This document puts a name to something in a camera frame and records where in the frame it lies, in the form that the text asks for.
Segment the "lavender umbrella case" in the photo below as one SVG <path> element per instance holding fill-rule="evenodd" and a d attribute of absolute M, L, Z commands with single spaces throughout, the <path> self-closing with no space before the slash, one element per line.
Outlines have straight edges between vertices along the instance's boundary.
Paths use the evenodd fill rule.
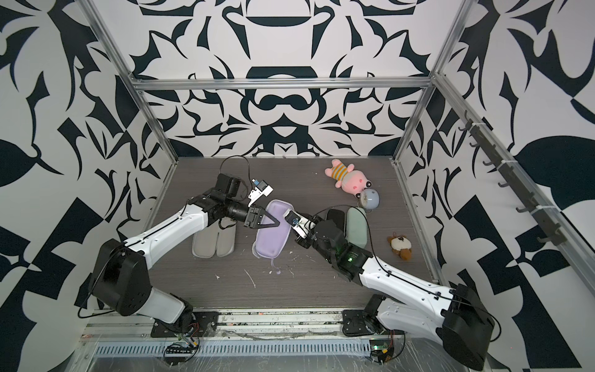
<path fill-rule="evenodd" d="M 278 199 L 270 201 L 266 207 L 266 211 L 279 222 L 279 225 L 276 227 L 259 229 L 256 240 L 252 246 L 253 255 L 257 258 L 270 260 L 271 267 L 274 268 L 277 274 L 280 274 L 281 270 L 275 266 L 274 259 L 277 258 L 284 249 L 291 232 L 291 226 L 284 220 L 284 214 L 288 210 L 294 210 L 292 204 Z"/>

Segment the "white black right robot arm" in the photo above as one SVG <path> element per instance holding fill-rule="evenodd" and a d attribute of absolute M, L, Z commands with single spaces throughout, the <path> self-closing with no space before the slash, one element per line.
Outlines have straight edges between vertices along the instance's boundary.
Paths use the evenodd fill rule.
<path fill-rule="evenodd" d="M 340 277 L 381 294 L 370 303 L 370 317 L 382 327 L 429 339 L 463 366 L 483 370 L 497 321 L 472 288 L 449 288 L 398 270 L 348 242 L 333 221 L 286 220 L 297 243 L 319 252 Z"/>

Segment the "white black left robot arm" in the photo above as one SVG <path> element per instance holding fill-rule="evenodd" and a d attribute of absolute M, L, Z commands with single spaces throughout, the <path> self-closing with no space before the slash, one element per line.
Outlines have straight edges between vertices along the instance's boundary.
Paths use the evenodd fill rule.
<path fill-rule="evenodd" d="M 121 316 L 141 315 L 155 319 L 172 333 L 187 334 L 195 323 L 192 306 L 183 299 L 151 285 L 149 271 L 170 250 L 188 237 L 228 218 L 249 229 L 263 229 L 280 222 L 256 201 L 272 187 L 253 180 L 248 202 L 236 200 L 241 179 L 220 174 L 207 192 L 189 199 L 181 211 L 138 236 L 122 242 L 109 240 L 100 250 L 88 292 Z"/>

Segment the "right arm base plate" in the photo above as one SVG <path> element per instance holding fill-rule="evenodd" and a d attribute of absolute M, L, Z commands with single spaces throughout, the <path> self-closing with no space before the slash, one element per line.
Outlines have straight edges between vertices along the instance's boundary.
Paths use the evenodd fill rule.
<path fill-rule="evenodd" d="M 342 334 L 346 337 L 373 336 L 386 333 L 387 330 L 377 318 L 377 312 L 371 310 L 343 310 Z"/>

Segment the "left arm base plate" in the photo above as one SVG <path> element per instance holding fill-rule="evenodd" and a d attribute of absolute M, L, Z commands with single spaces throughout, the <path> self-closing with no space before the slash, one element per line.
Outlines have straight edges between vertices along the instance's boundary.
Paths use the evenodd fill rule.
<path fill-rule="evenodd" d="M 200 338 L 214 336 L 218 329 L 220 312 L 199 311 L 186 320 L 177 321 L 175 324 L 163 323 L 156 320 L 150 333 L 151 338 L 168 338 L 185 335 Z"/>

